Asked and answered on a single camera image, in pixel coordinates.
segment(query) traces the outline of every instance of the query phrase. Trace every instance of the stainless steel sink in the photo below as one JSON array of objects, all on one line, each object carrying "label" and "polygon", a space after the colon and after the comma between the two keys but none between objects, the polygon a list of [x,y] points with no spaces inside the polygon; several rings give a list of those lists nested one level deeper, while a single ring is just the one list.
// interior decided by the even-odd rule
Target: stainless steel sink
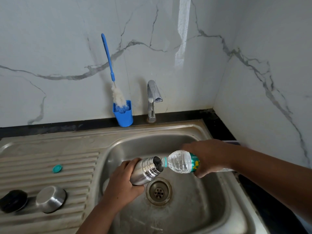
[{"label": "stainless steel sink", "polygon": [[[209,138],[201,120],[4,138],[0,141],[0,195],[22,189],[34,197],[45,186],[58,185],[67,191],[68,200],[51,214],[40,213],[33,202],[19,213],[0,213],[1,232],[75,233],[122,161],[167,156],[183,143]],[[53,174],[56,164],[62,164],[63,170]],[[198,179],[165,169],[116,216],[110,233],[267,231],[232,172]]]}]

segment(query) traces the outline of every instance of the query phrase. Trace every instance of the hand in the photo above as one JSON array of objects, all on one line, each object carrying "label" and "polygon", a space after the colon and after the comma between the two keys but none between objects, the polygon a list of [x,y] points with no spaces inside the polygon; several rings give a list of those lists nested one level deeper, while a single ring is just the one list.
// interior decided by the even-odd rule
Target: hand
[{"label": "hand", "polygon": [[193,153],[199,158],[200,164],[194,175],[201,178],[210,172],[231,168],[233,150],[239,147],[221,140],[209,139],[184,144],[182,150]]},{"label": "hand", "polygon": [[115,214],[144,192],[144,186],[133,186],[130,182],[131,173],[140,160],[123,161],[110,176],[101,203]]}]

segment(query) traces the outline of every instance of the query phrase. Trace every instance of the bottle label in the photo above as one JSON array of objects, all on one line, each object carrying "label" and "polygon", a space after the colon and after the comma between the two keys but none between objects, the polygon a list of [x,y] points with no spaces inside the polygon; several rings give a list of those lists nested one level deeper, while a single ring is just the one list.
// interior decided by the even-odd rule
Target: bottle label
[{"label": "bottle label", "polygon": [[193,172],[195,172],[197,170],[200,161],[199,161],[198,157],[195,154],[190,153],[190,155],[191,155],[191,160],[192,160],[192,170],[191,170],[191,172],[193,173]]}]

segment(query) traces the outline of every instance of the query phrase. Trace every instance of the faucet spout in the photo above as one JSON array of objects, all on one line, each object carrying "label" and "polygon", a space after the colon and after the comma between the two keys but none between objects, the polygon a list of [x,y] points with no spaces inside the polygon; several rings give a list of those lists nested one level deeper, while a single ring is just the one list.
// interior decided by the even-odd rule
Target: faucet spout
[{"label": "faucet spout", "polygon": [[148,113],[149,122],[155,122],[156,116],[154,111],[154,102],[162,102],[162,97],[154,80],[150,80],[147,83],[147,98],[148,98]]}]

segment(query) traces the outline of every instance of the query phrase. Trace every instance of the black countertop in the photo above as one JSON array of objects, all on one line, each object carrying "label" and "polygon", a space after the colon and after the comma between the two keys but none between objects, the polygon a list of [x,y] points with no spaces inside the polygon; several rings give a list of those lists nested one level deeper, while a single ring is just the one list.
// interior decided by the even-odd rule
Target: black countertop
[{"label": "black countertop", "polygon": [[[211,136],[219,140],[235,140],[234,136],[216,115],[213,109],[156,114],[156,123],[168,123],[185,120],[202,119]],[[148,124],[147,115],[133,117],[132,125]],[[4,137],[27,136],[36,134],[94,130],[119,126],[115,118],[72,121],[29,126],[0,128],[0,139]],[[293,212],[269,193],[246,177],[238,176],[241,185],[258,209],[264,223],[271,234],[307,233]]]}]

